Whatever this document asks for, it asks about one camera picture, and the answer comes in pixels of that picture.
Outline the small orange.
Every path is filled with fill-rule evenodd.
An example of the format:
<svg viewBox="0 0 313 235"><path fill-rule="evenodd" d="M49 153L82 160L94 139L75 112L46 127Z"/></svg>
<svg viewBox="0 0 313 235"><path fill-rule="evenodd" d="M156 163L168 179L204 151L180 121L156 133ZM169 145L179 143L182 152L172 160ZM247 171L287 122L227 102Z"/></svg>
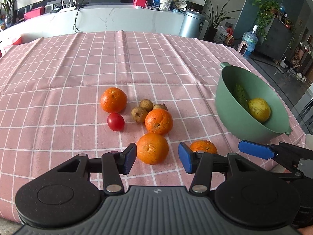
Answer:
<svg viewBox="0 0 313 235"><path fill-rule="evenodd" d="M193 152L204 151L210 154L218 153L216 146L212 142L202 139L192 142L192 144L190 145L190 149Z"/></svg>

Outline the red cherry tomato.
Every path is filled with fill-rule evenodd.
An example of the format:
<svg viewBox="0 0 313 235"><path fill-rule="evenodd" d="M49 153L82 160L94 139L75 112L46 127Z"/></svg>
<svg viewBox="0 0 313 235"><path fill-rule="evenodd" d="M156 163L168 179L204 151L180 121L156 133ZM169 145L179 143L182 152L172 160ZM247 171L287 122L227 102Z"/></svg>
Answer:
<svg viewBox="0 0 313 235"><path fill-rule="evenodd" d="M124 130L125 121L122 115L118 113L111 113L107 117L107 123L108 123L109 128L115 132L120 132Z"/></svg>

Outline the green colander bowl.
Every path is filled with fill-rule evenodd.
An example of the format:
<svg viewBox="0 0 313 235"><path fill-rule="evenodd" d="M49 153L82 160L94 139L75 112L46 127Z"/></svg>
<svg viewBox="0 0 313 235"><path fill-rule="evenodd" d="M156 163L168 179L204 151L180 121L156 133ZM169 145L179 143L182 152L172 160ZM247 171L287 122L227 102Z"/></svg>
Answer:
<svg viewBox="0 0 313 235"><path fill-rule="evenodd" d="M291 134L286 109L266 82L241 67L226 62L220 66L215 107L231 134L255 143Z"/></svg>

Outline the yellow-green pear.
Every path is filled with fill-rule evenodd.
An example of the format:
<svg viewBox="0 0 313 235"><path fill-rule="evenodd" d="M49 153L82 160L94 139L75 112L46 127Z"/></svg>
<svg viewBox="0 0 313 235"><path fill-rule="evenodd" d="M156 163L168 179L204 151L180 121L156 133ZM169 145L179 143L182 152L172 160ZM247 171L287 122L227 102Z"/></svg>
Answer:
<svg viewBox="0 0 313 235"><path fill-rule="evenodd" d="M271 116L271 108L262 98L251 99L248 102L249 112L260 123L266 122Z"/></svg>

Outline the large orange front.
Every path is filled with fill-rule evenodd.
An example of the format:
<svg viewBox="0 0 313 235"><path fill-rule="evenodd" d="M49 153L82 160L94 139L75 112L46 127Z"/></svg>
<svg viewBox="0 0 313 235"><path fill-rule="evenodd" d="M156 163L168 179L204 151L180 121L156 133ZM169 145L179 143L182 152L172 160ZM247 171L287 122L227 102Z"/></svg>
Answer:
<svg viewBox="0 0 313 235"><path fill-rule="evenodd" d="M143 135L136 143L137 157L148 165L162 163L168 153L169 145L164 136L156 133Z"/></svg>

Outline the brown longan fruit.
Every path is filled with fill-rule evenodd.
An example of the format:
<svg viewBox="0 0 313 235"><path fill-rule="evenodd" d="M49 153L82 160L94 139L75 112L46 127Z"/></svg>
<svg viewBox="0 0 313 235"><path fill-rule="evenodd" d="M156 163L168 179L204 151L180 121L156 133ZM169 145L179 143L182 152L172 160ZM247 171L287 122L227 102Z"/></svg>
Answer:
<svg viewBox="0 0 313 235"><path fill-rule="evenodd" d="M141 108L144 108L147 112L150 112L150 111L153 109L154 104L153 104L153 102L152 102L151 100L149 100L149 99L143 99L143 100L140 102L139 106L140 106Z"/></svg>
<svg viewBox="0 0 313 235"><path fill-rule="evenodd" d="M155 104L153 106L153 110L155 110L155 109L164 109L164 110L168 111L168 108L165 104Z"/></svg>
<svg viewBox="0 0 313 235"><path fill-rule="evenodd" d="M144 123L148 112L145 108L135 107L131 111L132 119L137 123Z"/></svg>

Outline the green cucumber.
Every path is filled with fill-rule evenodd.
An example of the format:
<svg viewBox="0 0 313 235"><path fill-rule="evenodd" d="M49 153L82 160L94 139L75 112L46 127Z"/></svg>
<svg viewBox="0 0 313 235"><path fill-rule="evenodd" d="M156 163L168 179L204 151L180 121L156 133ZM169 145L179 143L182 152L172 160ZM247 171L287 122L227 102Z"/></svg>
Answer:
<svg viewBox="0 0 313 235"><path fill-rule="evenodd" d="M249 112L249 105L248 105L249 97L241 85L239 84L235 85L235 87L233 88L233 97L244 108L245 111Z"/></svg>

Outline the pink checkered tablecloth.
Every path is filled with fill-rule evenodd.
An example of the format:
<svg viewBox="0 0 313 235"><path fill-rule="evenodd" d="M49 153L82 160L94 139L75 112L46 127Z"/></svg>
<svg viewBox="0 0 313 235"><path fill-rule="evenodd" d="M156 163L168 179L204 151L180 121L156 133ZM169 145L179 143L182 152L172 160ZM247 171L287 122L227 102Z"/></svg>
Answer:
<svg viewBox="0 0 313 235"><path fill-rule="evenodd" d="M255 72L228 47L164 34L76 33L11 47L1 57L1 217L17 221L18 189L73 156L137 142L148 128L132 110L145 100L172 117L169 151L161 164L137 160L124 186L189 186L180 142L238 150L215 107L223 62Z"/></svg>

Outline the blue water jug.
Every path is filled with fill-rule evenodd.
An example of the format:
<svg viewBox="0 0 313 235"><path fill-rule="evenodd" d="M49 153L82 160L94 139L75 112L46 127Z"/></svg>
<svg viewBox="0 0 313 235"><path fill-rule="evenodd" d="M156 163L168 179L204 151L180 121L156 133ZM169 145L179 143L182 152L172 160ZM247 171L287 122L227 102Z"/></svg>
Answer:
<svg viewBox="0 0 313 235"><path fill-rule="evenodd" d="M254 51L255 46L258 42L257 38L257 31L258 26L254 25L253 29L250 32L244 33L242 37L242 41L245 41L247 43L247 49L244 54L244 58L248 59L251 55L251 53Z"/></svg>

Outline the dark grey sideboard cabinet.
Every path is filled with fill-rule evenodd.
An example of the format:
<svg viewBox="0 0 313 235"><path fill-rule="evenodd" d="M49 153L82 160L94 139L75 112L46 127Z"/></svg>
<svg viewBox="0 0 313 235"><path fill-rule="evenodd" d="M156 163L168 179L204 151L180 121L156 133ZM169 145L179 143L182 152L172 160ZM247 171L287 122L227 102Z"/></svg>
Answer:
<svg viewBox="0 0 313 235"><path fill-rule="evenodd" d="M275 18L266 39L257 46L256 51L274 60L281 60L292 37L292 32L279 19Z"/></svg>

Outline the white plastic bag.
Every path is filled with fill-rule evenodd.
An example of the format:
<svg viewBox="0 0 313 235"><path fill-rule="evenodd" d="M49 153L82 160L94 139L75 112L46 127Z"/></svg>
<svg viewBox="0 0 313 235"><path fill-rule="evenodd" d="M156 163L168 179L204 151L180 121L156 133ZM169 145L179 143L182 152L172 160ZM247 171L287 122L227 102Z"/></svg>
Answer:
<svg viewBox="0 0 313 235"><path fill-rule="evenodd" d="M213 38L213 41L215 43L224 43L227 36L227 30L222 25L220 25L216 28L216 34Z"/></svg>

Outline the silver trash bin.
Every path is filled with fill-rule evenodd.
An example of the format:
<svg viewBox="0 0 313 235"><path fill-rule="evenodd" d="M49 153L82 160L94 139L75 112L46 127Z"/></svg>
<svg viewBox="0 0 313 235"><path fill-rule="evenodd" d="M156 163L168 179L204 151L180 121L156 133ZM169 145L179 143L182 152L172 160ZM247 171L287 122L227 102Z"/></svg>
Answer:
<svg viewBox="0 0 313 235"><path fill-rule="evenodd" d="M180 28L179 36L198 38L202 31L206 17L198 12L186 11Z"/></svg>

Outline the tall leaf potted plant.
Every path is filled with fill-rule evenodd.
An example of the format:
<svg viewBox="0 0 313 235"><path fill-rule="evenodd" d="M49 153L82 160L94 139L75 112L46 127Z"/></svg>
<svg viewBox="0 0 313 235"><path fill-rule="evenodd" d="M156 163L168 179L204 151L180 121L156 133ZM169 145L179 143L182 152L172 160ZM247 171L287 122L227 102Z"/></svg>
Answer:
<svg viewBox="0 0 313 235"><path fill-rule="evenodd" d="M227 10L226 7L230 0L226 1L225 4L219 8L217 4L216 7L213 6L211 0L203 0L204 8L202 13L205 15L208 24L208 28L204 39L213 42L213 39L217 33L217 27L225 20L233 20L233 13L240 12L241 10Z"/></svg>

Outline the hanging ivy plant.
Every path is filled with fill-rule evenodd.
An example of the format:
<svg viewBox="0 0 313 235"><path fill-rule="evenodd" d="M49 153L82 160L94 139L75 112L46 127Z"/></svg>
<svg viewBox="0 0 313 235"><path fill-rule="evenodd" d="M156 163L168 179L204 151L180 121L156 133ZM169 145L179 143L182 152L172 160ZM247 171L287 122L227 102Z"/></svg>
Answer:
<svg viewBox="0 0 313 235"><path fill-rule="evenodd" d="M276 0L248 0L251 1L252 6L258 7L257 16L254 24L257 25L256 33L259 37L266 40L267 33L265 28L271 23L280 10L280 5Z"/></svg>

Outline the white wifi router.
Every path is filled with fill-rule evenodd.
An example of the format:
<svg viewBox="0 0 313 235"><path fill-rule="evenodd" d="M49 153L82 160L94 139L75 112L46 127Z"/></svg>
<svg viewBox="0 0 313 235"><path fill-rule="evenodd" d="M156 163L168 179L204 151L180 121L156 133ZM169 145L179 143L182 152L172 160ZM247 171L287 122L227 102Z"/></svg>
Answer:
<svg viewBox="0 0 313 235"><path fill-rule="evenodd" d="M60 12L73 11L77 8L77 0L61 0Z"/></svg>

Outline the red box on cabinet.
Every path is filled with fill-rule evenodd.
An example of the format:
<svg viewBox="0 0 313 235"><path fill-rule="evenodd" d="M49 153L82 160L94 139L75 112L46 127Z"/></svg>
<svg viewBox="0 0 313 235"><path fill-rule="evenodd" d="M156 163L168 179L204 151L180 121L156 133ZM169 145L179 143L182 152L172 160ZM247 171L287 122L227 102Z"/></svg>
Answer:
<svg viewBox="0 0 313 235"><path fill-rule="evenodd" d="M143 9L148 6L148 0L133 0L133 6L136 9Z"/></svg>

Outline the pink red flat box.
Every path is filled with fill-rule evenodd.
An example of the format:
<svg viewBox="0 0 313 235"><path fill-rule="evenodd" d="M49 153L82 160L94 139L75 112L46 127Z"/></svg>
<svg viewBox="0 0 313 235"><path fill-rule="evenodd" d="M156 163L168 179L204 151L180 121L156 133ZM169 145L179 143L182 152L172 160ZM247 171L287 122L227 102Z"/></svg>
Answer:
<svg viewBox="0 0 313 235"><path fill-rule="evenodd" d="M24 19L29 20L38 16L45 14L45 9L43 6L30 10L24 14Z"/></svg>

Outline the left green potted plant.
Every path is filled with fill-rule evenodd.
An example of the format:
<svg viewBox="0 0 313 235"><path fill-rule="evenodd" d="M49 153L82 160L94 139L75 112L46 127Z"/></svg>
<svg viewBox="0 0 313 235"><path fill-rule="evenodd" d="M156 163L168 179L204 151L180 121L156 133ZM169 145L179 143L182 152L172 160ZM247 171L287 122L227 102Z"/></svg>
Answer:
<svg viewBox="0 0 313 235"><path fill-rule="evenodd" d="M1 2L1 6L3 7L5 11L5 26L6 28L9 28L13 24L13 10L14 10L14 4L17 0L3 0Z"/></svg>

